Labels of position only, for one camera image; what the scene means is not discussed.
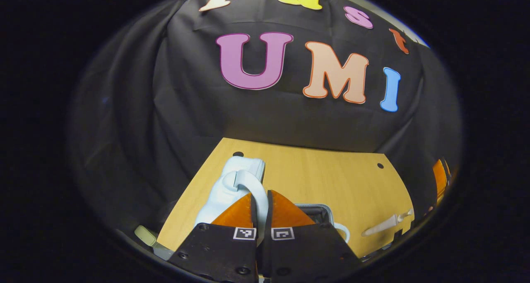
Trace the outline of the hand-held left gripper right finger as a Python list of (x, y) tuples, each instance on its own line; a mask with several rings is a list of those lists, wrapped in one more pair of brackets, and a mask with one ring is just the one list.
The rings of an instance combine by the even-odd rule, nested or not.
[(274, 190), (267, 192), (265, 277), (272, 283), (333, 283), (360, 267), (335, 226), (312, 220)]

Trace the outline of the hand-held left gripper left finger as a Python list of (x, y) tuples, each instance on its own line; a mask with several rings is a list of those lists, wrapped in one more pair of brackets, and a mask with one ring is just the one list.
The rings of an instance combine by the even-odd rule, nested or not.
[(220, 283), (257, 283), (257, 208), (248, 193), (210, 223), (199, 223), (167, 260)]

